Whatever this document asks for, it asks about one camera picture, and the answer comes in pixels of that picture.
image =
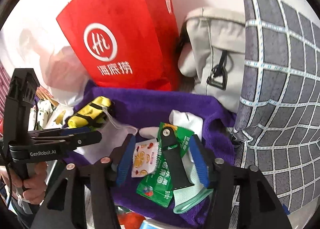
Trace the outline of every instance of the gray plaid pillow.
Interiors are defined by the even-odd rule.
[[[290,212],[320,195],[320,29],[281,0],[244,0],[236,166],[257,165]],[[238,189],[231,227],[236,227]]]

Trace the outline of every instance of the striped fabric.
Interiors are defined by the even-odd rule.
[[[3,119],[5,98],[9,92],[9,85],[10,77],[0,62],[0,121]]]

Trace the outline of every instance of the metal screw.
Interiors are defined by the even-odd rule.
[[[253,172],[257,172],[259,170],[259,168],[255,165],[251,165],[250,166],[250,170],[253,171]]]
[[[163,132],[162,132],[162,134],[163,134],[164,136],[169,136],[169,135],[170,135],[170,130],[169,130],[169,129],[164,129]]]
[[[67,170],[73,170],[76,167],[76,165],[74,165],[73,163],[70,163],[66,166]]]
[[[222,158],[216,158],[216,159],[214,160],[214,162],[217,163],[217,164],[223,164],[223,163],[224,163],[224,160],[223,160]]]
[[[111,161],[111,159],[109,157],[103,157],[100,162],[101,163],[109,163]]]

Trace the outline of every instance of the orange item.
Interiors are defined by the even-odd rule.
[[[139,229],[143,220],[146,218],[135,212],[118,215],[119,224],[124,225],[125,229]]]

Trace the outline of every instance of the plastic bag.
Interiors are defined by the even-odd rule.
[[[123,144],[129,133],[136,135],[138,129],[128,125],[121,124],[114,119],[108,111],[105,111],[108,116],[106,124],[97,130],[101,132],[102,138],[99,143],[79,147],[75,152],[82,154],[91,164],[97,160],[109,156],[112,150]]]
[[[89,75],[70,46],[55,47],[52,38],[41,23],[30,18],[11,18],[3,27],[2,35],[7,45],[4,66],[11,76],[17,67],[35,70],[42,87],[53,99],[73,106],[82,100]]]

